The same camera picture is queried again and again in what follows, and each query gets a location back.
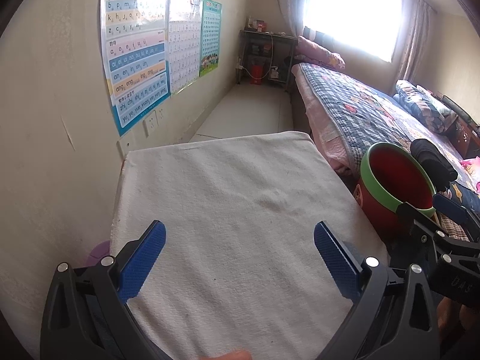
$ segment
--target alphabet poster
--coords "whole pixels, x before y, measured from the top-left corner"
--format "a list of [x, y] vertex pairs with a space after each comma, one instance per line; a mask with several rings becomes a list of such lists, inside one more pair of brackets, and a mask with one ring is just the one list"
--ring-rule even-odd
[[221, 21], [222, 4], [212, 0], [203, 0], [200, 76], [207, 74], [218, 66]]
[[170, 90], [180, 92], [198, 78], [202, 0], [170, 0]]
[[170, 95], [167, 0], [100, 0], [102, 57], [120, 135]]

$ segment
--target window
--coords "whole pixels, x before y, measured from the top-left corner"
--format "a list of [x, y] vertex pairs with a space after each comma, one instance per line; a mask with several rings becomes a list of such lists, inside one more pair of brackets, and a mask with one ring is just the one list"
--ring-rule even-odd
[[305, 26], [391, 62], [402, 0], [309, 0]]

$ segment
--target pillow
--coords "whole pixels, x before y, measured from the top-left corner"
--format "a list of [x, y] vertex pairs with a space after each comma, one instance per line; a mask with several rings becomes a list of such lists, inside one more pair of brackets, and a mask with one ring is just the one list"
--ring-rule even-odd
[[441, 134], [450, 127], [450, 125], [446, 127], [445, 118], [427, 96], [408, 81], [399, 79], [395, 88], [399, 104], [428, 130]]
[[345, 61], [342, 59], [340, 54], [336, 52], [330, 52], [321, 45], [312, 42], [304, 38], [303, 36], [298, 37], [298, 45], [295, 52], [296, 59], [300, 59], [304, 62], [308, 62], [305, 58], [309, 59], [315, 65], [327, 66], [333, 68], [337, 71], [342, 71], [345, 69]]
[[480, 192], [480, 158], [475, 157], [469, 160], [460, 161], [460, 164], [469, 173], [477, 187], [477, 192]]
[[420, 85], [417, 85], [417, 89], [422, 92], [425, 96], [427, 96], [428, 100], [433, 104], [433, 106], [443, 115], [445, 118], [445, 129], [449, 128], [453, 122], [455, 122], [457, 118], [457, 114], [448, 108], [445, 104], [441, 101], [435, 99], [431, 93], [422, 88]]

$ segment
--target electrical outlet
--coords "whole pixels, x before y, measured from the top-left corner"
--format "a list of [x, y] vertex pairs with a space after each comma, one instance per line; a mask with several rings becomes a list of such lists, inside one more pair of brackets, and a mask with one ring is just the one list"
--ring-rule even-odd
[[120, 151], [121, 157], [125, 158], [128, 152], [136, 150], [137, 142], [135, 141], [135, 135], [133, 131], [127, 132], [120, 140], [117, 142], [118, 150]]
[[143, 120], [143, 128], [145, 128], [145, 134], [147, 135], [147, 137], [152, 135], [152, 133], [157, 129], [157, 127], [157, 112], [153, 110], [153, 112], [150, 112], [150, 114], [148, 114], [147, 117]]

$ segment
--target sticker on bucket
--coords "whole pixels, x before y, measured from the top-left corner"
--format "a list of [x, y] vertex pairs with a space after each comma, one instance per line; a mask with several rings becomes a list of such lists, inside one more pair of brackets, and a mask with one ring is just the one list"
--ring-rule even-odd
[[357, 201], [360, 208], [363, 208], [363, 196], [362, 190], [360, 189], [360, 184], [357, 184], [357, 186], [355, 187], [355, 190], [353, 191], [353, 197]]

